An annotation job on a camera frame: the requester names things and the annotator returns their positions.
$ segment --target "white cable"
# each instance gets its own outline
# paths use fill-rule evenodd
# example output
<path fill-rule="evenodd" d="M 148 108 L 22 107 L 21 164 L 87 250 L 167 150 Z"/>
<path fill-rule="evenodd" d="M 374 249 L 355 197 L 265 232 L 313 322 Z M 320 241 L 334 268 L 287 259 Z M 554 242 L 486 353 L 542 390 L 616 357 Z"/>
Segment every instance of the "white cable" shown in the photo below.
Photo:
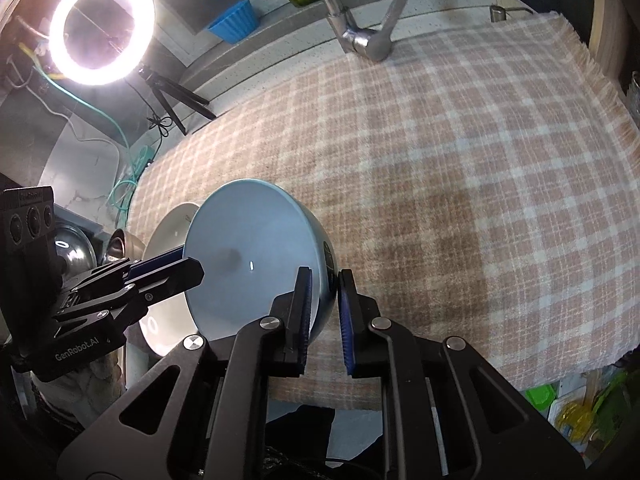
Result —
<path fill-rule="evenodd" d="M 74 134 L 74 137 L 76 138 L 76 140 L 78 142 L 90 142 L 91 140 L 94 140 L 96 142 L 106 142 L 107 144 L 110 144 L 111 146 L 114 147 L 114 149 L 116 150 L 116 152 L 118 153 L 118 164 L 116 166 L 116 171 L 115 171 L 115 175 L 113 177 L 113 183 L 116 184 L 116 182 L 118 181 L 118 170 L 120 169 L 120 150 L 118 149 L 118 147 L 115 145 L 115 143 L 112 140 L 109 139 L 99 139 L 99 138 L 95 138 L 95 139 L 81 139 L 80 137 L 78 137 L 78 133 L 76 132 L 76 128 L 74 127 L 74 124 L 71 121 L 71 118 L 67 117 L 65 114 L 61 114 L 58 112 L 54 112 L 51 108 L 49 108 L 49 105 L 46 104 L 46 102 L 44 102 L 44 100 L 42 99 L 42 97 L 40 97 L 38 94 L 36 94 L 36 92 L 34 92 L 30 86 L 27 86 L 27 83 L 29 82 L 27 80 L 27 82 L 24 81 L 24 78 L 22 77 L 22 74 L 20 74 L 20 71 L 18 70 L 18 67 L 15 65 L 14 60 L 9 56 L 9 58 L 6 60 L 6 62 L 8 64 L 10 64 L 14 70 L 16 75 L 20 78 L 20 81 L 22 81 L 22 85 L 17 85 L 16 83 L 14 83 L 11 78 L 7 77 L 7 81 L 9 82 L 9 84 L 14 87 L 15 89 L 19 89 L 19 88 L 26 88 L 29 93 L 31 95 L 33 95 L 38 101 L 40 101 L 40 103 L 47 109 L 47 112 L 49 112 L 51 115 L 55 115 L 57 117 L 62 117 L 63 119 L 66 119 L 67 123 L 69 124 L 69 127 L 71 127 L 71 131 Z"/>

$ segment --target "tied black cord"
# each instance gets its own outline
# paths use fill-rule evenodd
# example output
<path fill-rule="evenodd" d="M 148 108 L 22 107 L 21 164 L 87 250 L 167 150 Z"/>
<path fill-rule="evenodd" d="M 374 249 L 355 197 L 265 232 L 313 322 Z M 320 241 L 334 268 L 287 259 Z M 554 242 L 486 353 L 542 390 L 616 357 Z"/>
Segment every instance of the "tied black cord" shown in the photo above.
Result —
<path fill-rule="evenodd" d="M 158 128 L 158 132 L 160 133 L 160 137 L 158 139 L 160 141 L 160 143 L 158 144 L 158 147 L 156 148 L 156 152 L 154 153 L 154 156 L 151 158 L 151 162 L 153 162 L 154 160 L 156 160 L 156 155 L 160 151 L 160 146 L 162 146 L 162 139 L 165 139 L 166 137 L 169 136 L 169 128 L 171 128 L 174 125 L 174 120 L 169 116 L 165 116 L 165 117 L 161 118 L 158 114 L 156 114 L 156 111 L 153 109 L 151 104 L 149 104 L 149 101 L 147 101 L 142 96 L 142 94 L 140 92 L 138 92 L 138 89 L 135 86 L 133 86 L 126 79 L 124 81 L 125 81 L 125 83 L 127 85 L 129 85 L 131 87 L 131 89 L 136 94 L 138 94 L 138 97 L 140 97 L 140 99 L 142 99 L 142 101 L 145 103 L 145 105 L 149 108 L 149 111 L 151 111 L 151 117 L 147 117 L 147 120 L 149 121 L 149 129 L 152 130 L 153 128 Z"/>

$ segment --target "glowing white ring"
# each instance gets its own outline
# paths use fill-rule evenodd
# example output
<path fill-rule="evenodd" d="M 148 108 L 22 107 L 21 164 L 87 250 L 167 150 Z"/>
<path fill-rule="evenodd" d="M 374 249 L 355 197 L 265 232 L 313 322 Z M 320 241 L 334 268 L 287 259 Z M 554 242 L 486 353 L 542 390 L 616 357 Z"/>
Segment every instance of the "glowing white ring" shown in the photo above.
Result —
<path fill-rule="evenodd" d="M 85 85 L 105 85 L 122 79 L 140 62 L 154 32 L 156 14 L 153 0 L 128 0 L 132 7 L 133 33 L 122 53 L 102 68 L 89 69 L 76 63 L 65 46 L 65 22 L 78 0 L 62 0 L 53 14 L 49 30 L 49 48 L 54 63 L 66 77 Z"/>

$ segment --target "blue silicone cup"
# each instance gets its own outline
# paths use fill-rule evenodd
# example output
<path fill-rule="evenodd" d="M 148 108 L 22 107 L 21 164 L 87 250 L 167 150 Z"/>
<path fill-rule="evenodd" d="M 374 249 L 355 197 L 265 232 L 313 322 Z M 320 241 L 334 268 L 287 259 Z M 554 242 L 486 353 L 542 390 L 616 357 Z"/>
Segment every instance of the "blue silicone cup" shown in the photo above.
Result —
<path fill-rule="evenodd" d="M 258 18 L 254 8 L 249 0 L 243 0 L 218 16 L 207 30 L 227 43 L 237 43 L 244 40 L 256 28 L 258 28 Z"/>

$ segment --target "plaid tablecloth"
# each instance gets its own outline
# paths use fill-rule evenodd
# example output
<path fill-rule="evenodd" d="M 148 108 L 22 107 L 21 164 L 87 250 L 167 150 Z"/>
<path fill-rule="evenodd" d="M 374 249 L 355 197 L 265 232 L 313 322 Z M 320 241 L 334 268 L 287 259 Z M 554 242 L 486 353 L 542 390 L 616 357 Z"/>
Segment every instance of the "plaid tablecloth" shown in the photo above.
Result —
<path fill-rule="evenodd" d="M 235 108 L 145 172 L 129 228 L 236 178 L 308 206 L 358 290 L 416 335 L 465 337 L 522 389 L 640 341 L 639 133 L 561 16 L 403 40 Z M 335 313 L 279 399 L 376 408 Z"/>

